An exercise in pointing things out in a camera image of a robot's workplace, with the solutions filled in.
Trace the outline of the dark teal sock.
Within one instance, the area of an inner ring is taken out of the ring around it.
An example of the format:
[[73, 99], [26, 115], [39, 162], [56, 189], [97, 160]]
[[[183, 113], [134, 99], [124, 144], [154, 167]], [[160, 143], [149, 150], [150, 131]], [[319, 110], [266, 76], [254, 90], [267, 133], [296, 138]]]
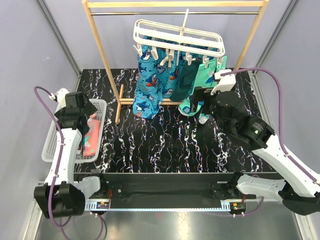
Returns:
[[182, 102], [187, 98], [188, 92], [193, 87], [200, 64], [199, 60], [192, 61], [190, 65], [188, 65], [188, 62], [184, 63], [176, 88], [169, 98], [171, 101]]

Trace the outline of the pink sock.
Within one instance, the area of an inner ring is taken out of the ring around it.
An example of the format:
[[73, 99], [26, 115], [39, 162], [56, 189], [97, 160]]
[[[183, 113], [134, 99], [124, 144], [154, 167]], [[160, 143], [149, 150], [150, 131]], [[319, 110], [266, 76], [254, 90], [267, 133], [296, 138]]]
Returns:
[[86, 133], [84, 136], [84, 140], [82, 143], [82, 153], [84, 157], [91, 157], [97, 153], [98, 150], [98, 142], [99, 142], [99, 134], [98, 135], [90, 135]]
[[98, 119], [97, 114], [93, 113], [87, 121], [89, 135], [98, 135], [101, 127], [101, 120]]

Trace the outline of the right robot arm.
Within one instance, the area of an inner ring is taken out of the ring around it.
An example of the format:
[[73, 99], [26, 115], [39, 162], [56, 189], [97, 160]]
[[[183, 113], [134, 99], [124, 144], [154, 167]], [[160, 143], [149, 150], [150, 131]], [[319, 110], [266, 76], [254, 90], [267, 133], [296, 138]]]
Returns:
[[284, 152], [273, 128], [262, 118], [249, 115], [244, 100], [236, 92], [196, 87], [190, 97], [190, 108], [195, 110], [199, 102], [203, 102], [204, 112], [213, 116], [227, 136], [265, 160], [282, 177], [274, 180], [236, 172], [220, 187], [222, 195], [235, 199], [241, 195], [256, 195], [278, 200], [302, 216], [319, 212], [320, 186], [315, 173], [290, 159], [291, 154]]

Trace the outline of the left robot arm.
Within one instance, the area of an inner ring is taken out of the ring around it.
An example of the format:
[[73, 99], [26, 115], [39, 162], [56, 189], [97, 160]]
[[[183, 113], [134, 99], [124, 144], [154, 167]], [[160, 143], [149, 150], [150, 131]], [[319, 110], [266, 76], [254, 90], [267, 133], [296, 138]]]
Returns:
[[86, 200], [92, 195], [103, 198], [108, 186], [97, 175], [85, 177], [79, 183], [74, 181], [78, 148], [89, 132], [88, 120], [97, 108], [81, 91], [62, 88], [49, 97], [58, 103], [55, 113], [47, 111], [57, 133], [56, 149], [44, 184], [35, 187], [33, 196], [43, 215], [54, 220], [82, 215]]

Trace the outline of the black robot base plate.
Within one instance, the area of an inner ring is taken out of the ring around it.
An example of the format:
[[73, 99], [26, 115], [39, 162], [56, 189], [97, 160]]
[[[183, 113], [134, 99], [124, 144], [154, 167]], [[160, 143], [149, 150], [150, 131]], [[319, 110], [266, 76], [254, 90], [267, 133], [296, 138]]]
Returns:
[[91, 199], [110, 200], [114, 211], [211, 211], [224, 201], [253, 200], [231, 185], [236, 173], [102, 173]]

